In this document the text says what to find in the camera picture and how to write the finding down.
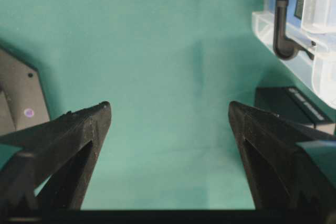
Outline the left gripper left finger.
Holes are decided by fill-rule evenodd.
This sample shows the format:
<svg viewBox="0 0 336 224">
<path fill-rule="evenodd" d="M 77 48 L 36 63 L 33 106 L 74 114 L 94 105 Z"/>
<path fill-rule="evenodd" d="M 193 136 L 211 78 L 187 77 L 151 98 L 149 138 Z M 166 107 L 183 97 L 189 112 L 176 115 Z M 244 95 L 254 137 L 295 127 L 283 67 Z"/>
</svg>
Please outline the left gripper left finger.
<svg viewBox="0 0 336 224">
<path fill-rule="evenodd" d="M 17 148 L 1 169 L 1 223 L 35 210 L 79 210 L 111 122 L 104 101 L 1 136 Z"/>
</svg>

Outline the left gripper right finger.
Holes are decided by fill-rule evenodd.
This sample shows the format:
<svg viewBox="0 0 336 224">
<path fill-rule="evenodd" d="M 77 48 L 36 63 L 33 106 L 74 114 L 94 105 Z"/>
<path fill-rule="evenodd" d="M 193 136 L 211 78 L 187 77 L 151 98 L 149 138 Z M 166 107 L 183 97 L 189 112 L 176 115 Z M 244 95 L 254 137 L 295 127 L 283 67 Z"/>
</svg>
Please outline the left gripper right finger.
<svg viewBox="0 0 336 224">
<path fill-rule="evenodd" d="M 335 136 L 233 101 L 228 119 L 255 208 L 335 223 Z"/>
</svg>

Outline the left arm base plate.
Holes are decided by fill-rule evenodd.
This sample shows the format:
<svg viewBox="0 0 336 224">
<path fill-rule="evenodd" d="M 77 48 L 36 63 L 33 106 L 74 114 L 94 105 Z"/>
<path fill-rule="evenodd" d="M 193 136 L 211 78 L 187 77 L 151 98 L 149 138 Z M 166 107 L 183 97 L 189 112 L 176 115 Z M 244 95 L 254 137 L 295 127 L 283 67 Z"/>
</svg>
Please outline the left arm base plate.
<svg viewBox="0 0 336 224">
<path fill-rule="evenodd" d="M 50 120 L 38 70 L 1 49 L 1 135 Z"/>
</svg>

